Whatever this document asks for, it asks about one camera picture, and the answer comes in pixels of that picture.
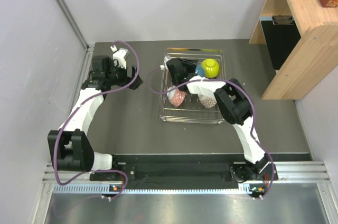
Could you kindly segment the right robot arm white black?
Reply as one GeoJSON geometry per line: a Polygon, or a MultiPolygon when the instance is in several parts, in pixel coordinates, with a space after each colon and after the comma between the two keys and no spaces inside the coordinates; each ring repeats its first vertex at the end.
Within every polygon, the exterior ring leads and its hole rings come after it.
{"type": "Polygon", "coordinates": [[[238,182],[269,179],[274,176],[272,156],[261,145],[255,129],[256,110],[253,102],[237,79],[208,79],[197,73],[195,60],[165,56],[164,68],[168,70],[173,87],[166,94],[173,98],[179,91],[215,101],[223,119],[231,124],[243,148],[245,163],[232,169],[238,182]]]}

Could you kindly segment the metal wire dish rack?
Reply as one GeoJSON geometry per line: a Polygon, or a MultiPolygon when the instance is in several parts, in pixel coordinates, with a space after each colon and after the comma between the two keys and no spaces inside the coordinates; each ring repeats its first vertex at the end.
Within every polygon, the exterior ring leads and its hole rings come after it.
{"type": "MultiPolygon", "coordinates": [[[[226,64],[223,51],[217,49],[189,49],[189,48],[168,48],[165,55],[171,58],[181,58],[197,60],[201,63],[205,59],[214,59],[220,65],[220,71],[217,78],[226,77],[226,64]]],[[[160,112],[159,116],[166,122],[183,122],[199,124],[220,124],[224,121],[218,106],[205,108],[198,95],[187,93],[185,98],[178,107],[174,107],[167,95],[160,95],[160,112]]]]}

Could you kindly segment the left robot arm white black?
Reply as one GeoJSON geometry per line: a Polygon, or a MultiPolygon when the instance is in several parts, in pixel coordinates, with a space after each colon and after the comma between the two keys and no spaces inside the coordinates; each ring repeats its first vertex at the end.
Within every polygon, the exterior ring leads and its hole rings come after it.
{"type": "Polygon", "coordinates": [[[120,168],[114,164],[114,157],[95,152],[87,133],[96,111],[113,86],[135,90],[143,83],[137,75],[136,66],[132,67],[131,76],[127,74],[128,54],[128,50],[121,48],[111,57],[100,55],[93,58],[89,78],[82,84],[70,116],[59,129],[51,130],[48,134],[52,164],[56,171],[101,170],[109,180],[119,176],[120,168]]]}

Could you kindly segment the yellow-green bowl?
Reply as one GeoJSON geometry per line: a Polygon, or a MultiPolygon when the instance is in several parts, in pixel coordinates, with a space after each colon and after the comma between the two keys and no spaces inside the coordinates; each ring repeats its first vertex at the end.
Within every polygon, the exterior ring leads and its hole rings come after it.
{"type": "Polygon", "coordinates": [[[220,71],[220,65],[215,59],[205,59],[201,63],[201,67],[205,71],[206,78],[216,78],[220,71]]]}

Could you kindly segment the brown lattice patterned bowl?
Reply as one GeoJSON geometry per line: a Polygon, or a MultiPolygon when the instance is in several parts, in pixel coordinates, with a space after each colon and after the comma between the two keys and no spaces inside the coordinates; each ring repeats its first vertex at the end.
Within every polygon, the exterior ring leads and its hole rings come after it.
{"type": "Polygon", "coordinates": [[[198,95],[198,99],[202,106],[206,109],[211,109],[217,104],[217,101],[215,99],[208,96],[198,95]]]}

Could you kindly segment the black white patterned bowl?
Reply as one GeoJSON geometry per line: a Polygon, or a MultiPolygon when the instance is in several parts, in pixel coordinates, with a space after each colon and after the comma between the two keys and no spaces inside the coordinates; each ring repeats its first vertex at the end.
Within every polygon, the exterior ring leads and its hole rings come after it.
{"type": "Polygon", "coordinates": [[[168,93],[166,95],[169,103],[174,107],[179,107],[186,97],[186,92],[174,89],[174,86],[169,87],[167,91],[168,93]]]}

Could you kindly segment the blue bowl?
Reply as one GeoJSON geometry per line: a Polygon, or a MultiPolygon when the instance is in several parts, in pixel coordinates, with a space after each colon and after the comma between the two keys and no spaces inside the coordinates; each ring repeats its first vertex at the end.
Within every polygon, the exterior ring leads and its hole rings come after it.
{"type": "Polygon", "coordinates": [[[195,73],[200,77],[205,77],[205,70],[200,64],[196,65],[195,73]]]}

